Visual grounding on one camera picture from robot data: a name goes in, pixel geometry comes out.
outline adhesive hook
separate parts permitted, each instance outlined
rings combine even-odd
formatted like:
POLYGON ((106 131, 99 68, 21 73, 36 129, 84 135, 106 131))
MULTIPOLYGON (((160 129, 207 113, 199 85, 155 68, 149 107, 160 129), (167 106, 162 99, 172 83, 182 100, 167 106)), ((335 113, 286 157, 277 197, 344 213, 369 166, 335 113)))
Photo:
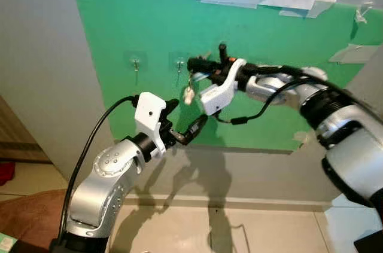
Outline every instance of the adhesive hook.
POLYGON ((139 70, 139 59, 133 58, 132 63, 133 63, 134 71, 138 72, 138 70, 139 70))
POLYGON ((183 64, 185 64, 184 58, 183 57, 179 57, 175 64, 177 66, 177 72, 180 74, 182 72, 183 64))

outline wooden cabinet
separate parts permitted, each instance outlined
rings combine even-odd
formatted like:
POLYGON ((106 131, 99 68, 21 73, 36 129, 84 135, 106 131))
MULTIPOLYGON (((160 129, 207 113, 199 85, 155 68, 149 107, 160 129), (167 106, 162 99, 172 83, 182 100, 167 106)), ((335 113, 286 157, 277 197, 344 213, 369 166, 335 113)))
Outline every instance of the wooden cabinet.
POLYGON ((0 96, 0 161, 51 161, 0 96))

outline black cable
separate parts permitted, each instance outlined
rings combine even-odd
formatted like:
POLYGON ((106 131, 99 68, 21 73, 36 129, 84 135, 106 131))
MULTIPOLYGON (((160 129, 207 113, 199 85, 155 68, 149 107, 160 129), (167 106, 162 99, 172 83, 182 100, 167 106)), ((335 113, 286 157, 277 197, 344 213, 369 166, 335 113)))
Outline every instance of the black cable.
POLYGON ((361 100, 357 99, 356 97, 354 97, 347 90, 344 90, 344 89, 338 87, 336 84, 333 84, 330 81, 324 81, 324 80, 322 80, 322 79, 320 79, 320 78, 318 78, 316 76, 309 75, 309 74, 304 74, 304 75, 306 77, 308 77, 310 80, 315 81, 315 83, 321 84, 323 86, 327 86, 327 87, 333 89, 334 91, 338 92, 340 95, 344 95, 344 96, 348 97, 349 99, 352 100, 353 103, 356 103, 358 106, 363 108, 373 118, 375 118, 379 123, 381 123, 383 125, 383 120, 382 120, 382 118, 377 113, 375 113, 366 103, 364 103, 363 101, 361 101, 361 100))
POLYGON ((220 119, 218 114, 214 115, 214 117, 217 119, 217 121, 219 121, 221 123, 231 123, 231 124, 244 124, 244 123, 247 123, 248 120, 253 120, 255 118, 259 118, 263 113, 265 113, 265 111, 267 110, 267 108, 269 107, 271 102, 281 92, 283 92, 284 90, 287 90, 289 87, 298 86, 299 84, 315 83, 315 84, 321 84, 322 86, 327 86, 330 89, 332 89, 332 90, 336 91, 337 93, 339 93, 340 95, 344 95, 344 96, 348 97, 353 103, 355 103, 358 106, 360 106, 367 113, 369 113, 372 117, 374 117, 378 122, 383 124, 383 120, 382 120, 382 118, 380 116, 378 116, 364 102, 358 100, 356 97, 354 97, 348 91, 338 87, 336 84, 333 84, 330 81, 324 81, 321 78, 318 78, 318 77, 316 77, 314 75, 306 74, 306 73, 303 72, 302 76, 303 76, 303 78, 298 79, 298 80, 290 81, 289 83, 287 83, 287 84, 283 85, 282 87, 278 88, 271 96, 269 96, 269 98, 266 100, 265 104, 263 105, 262 109, 257 114, 255 114, 255 115, 252 115, 250 117, 232 118, 230 121, 220 119))
POLYGON ((293 81, 290 81, 289 83, 287 84, 284 84, 282 87, 278 88, 271 96, 268 97, 268 99, 266 100, 265 104, 263 105, 263 107, 261 108, 261 110, 255 114, 255 115, 252 115, 250 117, 237 117, 237 118, 232 118, 230 121, 228 120, 222 120, 218 117, 218 115, 215 115, 214 117, 221 123, 231 123, 231 124, 244 124, 244 123, 247 123, 248 120, 253 120, 255 118, 258 118, 260 117, 266 110, 267 108, 269 107, 269 105, 271 104, 271 102, 281 93, 283 92, 284 90, 287 90, 288 88, 292 87, 292 86, 298 86, 299 84, 307 84, 308 82, 310 81, 310 78, 302 78, 302 79, 299 79, 299 80, 293 80, 293 81))
POLYGON ((101 124, 104 122, 104 120, 107 118, 107 116, 116 107, 118 107, 120 104, 122 104, 123 102, 126 102, 128 100, 131 101, 132 103, 134 103, 134 102, 136 102, 137 99, 138 99, 138 96, 135 96, 135 97, 134 96, 126 96, 126 97, 123 97, 122 99, 118 100, 117 102, 115 102, 110 108, 108 108, 107 111, 105 111, 105 113, 102 115, 102 117, 96 123, 96 125, 93 128, 91 134, 89 135, 88 140, 85 143, 85 146, 83 148, 83 152, 81 153, 80 157, 78 158, 76 167, 74 167, 73 173, 71 175, 71 179, 69 180, 69 183, 68 183, 68 188, 66 189, 64 203, 63 203, 62 212, 61 212, 60 229, 59 229, 59 234, 57 236, 57 244, 60 245, 61 242, 62 242, 62 238, 63 238, 64 232, 66 230, 66 219, 68 217, 69 201, 71 199, 74 182, 76 180, 78 172, 80 171, 80 167, 83 164, 83 161, 84 161, 85 156, 86 156, 86 154, 88 152, 89 146, 90 146, 90 144, 93 141, 93 138, 95 137, 97 131, 101 127, 101 124))

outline red object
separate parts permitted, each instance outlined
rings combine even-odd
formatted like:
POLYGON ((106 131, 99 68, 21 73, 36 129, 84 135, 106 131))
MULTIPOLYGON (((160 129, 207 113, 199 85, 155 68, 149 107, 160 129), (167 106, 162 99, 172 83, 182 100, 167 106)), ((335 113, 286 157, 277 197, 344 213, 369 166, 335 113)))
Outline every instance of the red object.
POLYGON ((11 180, 14 175, 14 162, 0 163, 0 186, 11 180))

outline baseboard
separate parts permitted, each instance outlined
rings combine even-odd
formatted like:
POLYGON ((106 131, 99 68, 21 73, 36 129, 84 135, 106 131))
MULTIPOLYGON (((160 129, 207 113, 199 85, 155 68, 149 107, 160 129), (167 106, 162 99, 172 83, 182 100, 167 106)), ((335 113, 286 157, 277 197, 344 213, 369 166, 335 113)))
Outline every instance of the baseboard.
POLYGON ((331 207, 331 202, 312 202, 301 200, 253 199, 253 198, 214 198, 205 196, 176 195, 136 195, 128 194, 125 205, 143 206, 186 206, 206 208, 281 210, 281 211, 314 211, 322 212, 331 207))

